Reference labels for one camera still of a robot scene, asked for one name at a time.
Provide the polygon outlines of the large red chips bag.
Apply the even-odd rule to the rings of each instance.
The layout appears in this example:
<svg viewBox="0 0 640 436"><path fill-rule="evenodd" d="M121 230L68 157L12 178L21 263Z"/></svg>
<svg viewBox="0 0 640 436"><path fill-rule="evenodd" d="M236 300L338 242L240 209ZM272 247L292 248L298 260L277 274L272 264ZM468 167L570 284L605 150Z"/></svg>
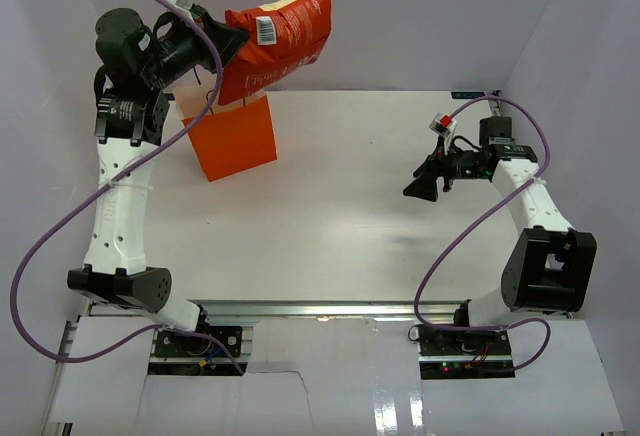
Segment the large red chips bag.
<svg viewBox="0 0 640 436"><path fill-rule="evenodd" d="M227 105L317 61L332 30L332 0L279 0L225 12L248 41L224 69L218 103Z"/></svg>

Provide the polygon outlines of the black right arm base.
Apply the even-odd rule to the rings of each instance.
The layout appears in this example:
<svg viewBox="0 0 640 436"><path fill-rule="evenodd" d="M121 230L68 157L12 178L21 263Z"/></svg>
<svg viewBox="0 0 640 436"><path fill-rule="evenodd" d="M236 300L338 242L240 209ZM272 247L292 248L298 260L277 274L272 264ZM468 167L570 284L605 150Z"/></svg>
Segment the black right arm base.
<svg viewBox="0 0 640 436"><path fill-rule="evenodd" d="M462 356L478 362L489 356L509 357L512 354L505 332L452 332L416 324L409 328L407 336L425 357Z"/></svg>

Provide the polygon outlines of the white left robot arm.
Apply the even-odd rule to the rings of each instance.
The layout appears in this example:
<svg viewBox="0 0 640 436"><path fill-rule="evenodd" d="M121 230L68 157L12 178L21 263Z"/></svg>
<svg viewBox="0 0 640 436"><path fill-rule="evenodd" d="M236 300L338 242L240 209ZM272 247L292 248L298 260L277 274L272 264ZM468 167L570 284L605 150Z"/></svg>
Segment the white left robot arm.
<svg viewBox="0 0 640 436"><path fill-rule="evenodd" d="M83 265L69 272L67 285L177 328L180 347L199 355L209 348L212 334L199 322L202 309L176 292L168 269L146 262L144 224L153 164L145 158L162 143L166 88L197 66L215 72L249 35L213 20L199 5L186 13L189 23L166 12L147 27L136 11L117 8L96 23L102 65L94 77L95 137L103 191Z"/></svg>

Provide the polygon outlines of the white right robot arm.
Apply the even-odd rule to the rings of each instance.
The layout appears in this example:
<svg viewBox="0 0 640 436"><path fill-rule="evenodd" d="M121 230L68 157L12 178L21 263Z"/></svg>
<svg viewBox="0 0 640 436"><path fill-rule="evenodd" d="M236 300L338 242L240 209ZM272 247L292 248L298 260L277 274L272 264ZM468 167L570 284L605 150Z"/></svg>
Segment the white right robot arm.
<svg viewBox="0 0 640 436"><path fill-rule="evenodd" d="M472 355L488 341L487 326L506 326L516 314L575 313L583 305L597 243L561 214L545 183L534 150L512 136L508 117L479 123L479 142L467 150L456 145L456 121L443 114L429 127L437 136L434 151L414 171L407 197L429 202L456 180L488 180L507 199L519 234L499 286L464 302L454 313L453 346Z"/></svg>

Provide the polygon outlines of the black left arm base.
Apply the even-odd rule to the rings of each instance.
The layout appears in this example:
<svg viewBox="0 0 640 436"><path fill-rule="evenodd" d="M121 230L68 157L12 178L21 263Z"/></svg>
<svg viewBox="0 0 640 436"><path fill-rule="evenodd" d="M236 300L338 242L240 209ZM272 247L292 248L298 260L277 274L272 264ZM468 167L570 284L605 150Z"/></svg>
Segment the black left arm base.
<svg viewBox="0 0 640 436"><path fill-rule="evenodd" d="M241 326L209 326L204 333L223 343L233 357L241 355ZM156 337L152 355L156 358L203 358L209 355L225 357L226 353L208 339L161 331Z"/></svg>

